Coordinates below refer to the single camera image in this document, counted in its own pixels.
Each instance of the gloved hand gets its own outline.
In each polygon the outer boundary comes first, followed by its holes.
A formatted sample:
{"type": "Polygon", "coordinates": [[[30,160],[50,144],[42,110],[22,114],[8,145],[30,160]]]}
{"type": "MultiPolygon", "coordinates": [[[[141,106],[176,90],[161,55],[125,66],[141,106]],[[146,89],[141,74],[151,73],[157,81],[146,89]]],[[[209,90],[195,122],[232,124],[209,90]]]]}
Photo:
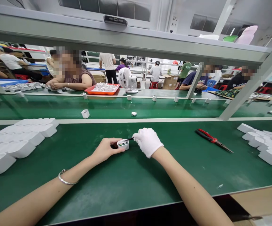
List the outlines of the gloved hand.
{"type": "Polygon", "coordinates": [[[138,133],[134,133],[133,137],[141,151],[148,158],[150,158],[159,147],[164,146],[152,128],[139,129],[138,133]]]}

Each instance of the black pants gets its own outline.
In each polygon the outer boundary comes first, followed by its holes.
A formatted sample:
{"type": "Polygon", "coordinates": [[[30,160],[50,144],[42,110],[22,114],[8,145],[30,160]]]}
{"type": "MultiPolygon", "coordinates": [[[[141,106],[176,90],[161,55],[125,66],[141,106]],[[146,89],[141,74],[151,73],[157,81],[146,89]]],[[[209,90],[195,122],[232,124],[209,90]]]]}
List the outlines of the black pants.
{"type": "Polygon", "coordinates": [[[20,69],[14,69],[11,70],[14,74],[23,74],[23,75],[28,75],[29,78],[34,81],[34,82],[40,82],[42,80],[42,75],[32,72],[32,71],[28,71],[25,68],[20,68],[20,69]]]}
{"type": "Polygon", "coordinates": [[[108,83],[112,83],[113,78],[114,84],[118,84],[115,70],[106,70],[105,74],[107,76],[108,83]]]}

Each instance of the bangle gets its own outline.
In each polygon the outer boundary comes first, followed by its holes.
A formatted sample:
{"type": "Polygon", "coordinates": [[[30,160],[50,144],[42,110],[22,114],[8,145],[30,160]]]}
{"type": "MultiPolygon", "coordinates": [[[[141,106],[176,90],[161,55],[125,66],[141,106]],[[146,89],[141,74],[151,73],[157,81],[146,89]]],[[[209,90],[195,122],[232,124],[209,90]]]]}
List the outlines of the bangle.
{"type": "Polygon", "coordinates": [[[74,185],[74,184],[77,184],[78,181],[75,182],[75,183],[70,183],[70,182],[67,182],[67,181],[65,181],[65,180],[63,180],[63,179],[61,178],[61,175],[62,175],[63,173],[65,173],[66,171],[68,171],[68,170],[63,169],[63,170],[58,174],[58,178],[61,180],[61,182],[63,182],[63,183],[66,184],[66,185],[74,185]]]}

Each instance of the desk fan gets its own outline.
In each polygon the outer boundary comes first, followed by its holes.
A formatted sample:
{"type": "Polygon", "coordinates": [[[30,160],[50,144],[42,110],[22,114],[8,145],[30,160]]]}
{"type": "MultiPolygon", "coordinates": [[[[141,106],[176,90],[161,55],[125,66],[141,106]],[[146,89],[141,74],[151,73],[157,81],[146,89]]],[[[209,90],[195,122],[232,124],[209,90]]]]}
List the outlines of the desk fan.
{"type": "Polygon", "coordinates": [[[138,90],[132,88],[134,84],[137,85],[137,78],[132,76],[129,68],[121,68],[119,70],[118,79],[119,84],[126,89],[126,93],[138,93],[138,90]]]}

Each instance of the red-handled pliers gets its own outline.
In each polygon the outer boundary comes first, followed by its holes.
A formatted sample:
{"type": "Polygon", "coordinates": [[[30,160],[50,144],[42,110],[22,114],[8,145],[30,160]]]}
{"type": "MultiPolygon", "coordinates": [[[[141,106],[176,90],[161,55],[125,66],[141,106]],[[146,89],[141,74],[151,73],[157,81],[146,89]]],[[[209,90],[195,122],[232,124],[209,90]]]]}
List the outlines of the red-handled pliers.
{"type": "Polygon", "coordinates": [[[220,146],[222,149],[233,153],[233,151],[231,151],[229,148],[227,148],[225,145],[223,145],[221,142],[219,142],[216,138],[214,138],[213,136],[211,136],[209,133],[205,132],[202,129],[197,129],[195,131],[198,135],[200,135],[201,137],[205,138],[206,140],[209,140],[211,143],[215,143],[217,146],[220,146]]]}

